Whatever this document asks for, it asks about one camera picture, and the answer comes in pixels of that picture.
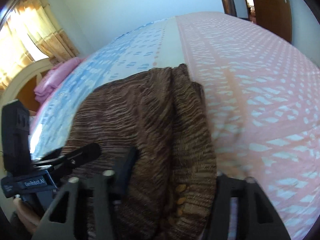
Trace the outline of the person's left hand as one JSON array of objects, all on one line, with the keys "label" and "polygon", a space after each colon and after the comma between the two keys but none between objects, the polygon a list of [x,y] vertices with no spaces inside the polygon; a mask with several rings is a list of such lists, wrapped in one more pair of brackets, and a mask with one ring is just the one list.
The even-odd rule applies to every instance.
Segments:
[{"label": "person's left hand", "polygon": [[15,198],[13,204],[16,207],[16,212],[19,220],[22,222],[26,230],[32,235],[36,232],[40,224],[41,218],[31,210],[21,198]]}]

